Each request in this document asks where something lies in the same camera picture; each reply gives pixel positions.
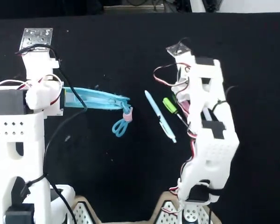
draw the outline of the pen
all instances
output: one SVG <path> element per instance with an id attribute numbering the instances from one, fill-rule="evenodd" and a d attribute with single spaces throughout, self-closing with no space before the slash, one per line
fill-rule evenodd
<path id="1" fill-rule="evenodd" d="M 159 107 L 155 103 L 153 97 L 150 95 L 150 93 L 148 91 L 145 90 L 144 92 L 145 92 L 145 96 L 146 96 L 147 100 L 149 101 L 151 107 L 153 108 L 157 117 L 160 119 L 159 123 L 160 123 L 160 126 L 162 127 L 163 131 L 174 143 L 176 143 L 175 135 L 173 134 L 171 128 L 169 127 L 167 121 L 165 120 L 163 114 L 161 113 Z"/>
<path id="2" fill-rule="evenodd" d="M 170 113 L 176 114 L 177 117 L 183 122 L 183 124 L 188 127 L 188 124 L 182 119 L 181 115 L 178 113 L 177 108 L 171 103 L 171 101 L 166 97 L 163 99 L 163 104 L 169 110 Z"/>

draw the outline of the green screwdriver handle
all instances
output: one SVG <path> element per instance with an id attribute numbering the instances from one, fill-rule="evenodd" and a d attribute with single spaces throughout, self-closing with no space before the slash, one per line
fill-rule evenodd
<path id="1" fill-rule="evenodd" d="M 170 113 L 177 113 L 177 108 L 170 102 L 167 97 L 163 99 L 163 104 L 170 111 Z"/>

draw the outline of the perforated metal plate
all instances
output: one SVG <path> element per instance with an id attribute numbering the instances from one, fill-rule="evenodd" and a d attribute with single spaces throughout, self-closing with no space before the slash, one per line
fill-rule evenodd
<path id="1" fill-rule="evenodd" d="M 202 206 L 199 205 L 188 205 L 183 211 L 183 215 L 186 221 L 190 223 L 198 223 L 198 224 L 208 224 L 209 223 L 209 215 L 204 210 Z"/>
<path id="2" fill-rule="evenodd" d="M 25 28 L 21 40 L 20 50 L 30 45 L 42 43 L 51 44 L 53 28 Z M 34 51 L 48 51 L 47 48 L 35 48 Z"/>
<path id="3" fill-rule="evenodd" d="M 169 211 L 176 211 L 176 208 L 171 201 L 165 201 L 163 208 Z M 182 214 L 185 223 L 209 224 L 209 215 L 202 206 L 188 205 L 185 207 Z M 161 210 L 156 218 L 155 224 L 178 224 L 177 216 Z"/>
<path id="4" fill-rule="evenodd" d="M 165 208 L 169 211 L 176 211 L 176 209 L 171 201 L 165 201 L 163 204 L 163 208 Z M 177 217 L 175 215 L 168 214 L 161 210 L 155 223 L 156 224 L 177 224 Z"/>
<path id="5" fill-rule="evenodd" d="M 73 210 L 77 224 L 95 224 L 89 210 L 87 209 L 85 202 L 78 202 Z"/>

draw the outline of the blue pen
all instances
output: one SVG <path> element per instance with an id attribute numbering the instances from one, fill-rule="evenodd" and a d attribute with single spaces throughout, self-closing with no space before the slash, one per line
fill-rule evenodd
<path id="1" fill-rule="evenodd" d="M 150 95 L 150 93 L 148 91 L 144 91 L 145 92 L 145 96 L 148 99 L 151 107 L 153 108 L 154 112 L 156 113 L 157 117 L 160 119 L 160 126 L 162 127 L 163 131 L 165 132 L 165 134 L 174 142 L 176 143 L 175 140 L 175 135 L 173 134 L 171 128 L 169 127 L 167 121 L 165 120 L 163 114 L 161 113 L 159 107 L 157 106 L 157 104 L 155 103 L 153 97 Z"/>

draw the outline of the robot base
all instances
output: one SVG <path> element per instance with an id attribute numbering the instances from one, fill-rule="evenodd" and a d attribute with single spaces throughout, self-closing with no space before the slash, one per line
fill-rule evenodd
<path id="1" fill-rule="evenodd" d="M 76 206 L 73 211 L 78 224 L 102 224 L 86 198 L 77 196 L 75 198 L 74 204 L 76 204 Z M 172 211 L 177 210 L 176 205 L 178 204 L 179 203 L 175 196 L 173 196 L 169 192 L 163 192 L 161 197 L 159 198 L 159 201 L 154 209 L 151 218 L 148 221 L 116 222 L 113 224 L 178 224 L 177 216 L 167 214 L 161 210 L 162 207 Z M 207 206 L 192 206 L 193 208 L 191 208 L 191 210 L 189 209 L 189 207 L 184 210 L 184 216 L 186 218 L 183 219 L 183 223 L 208 224 L 209 208 Z M 211 223 L 222 224 L 214 213 L 212 213 L 211 215 Z"/>

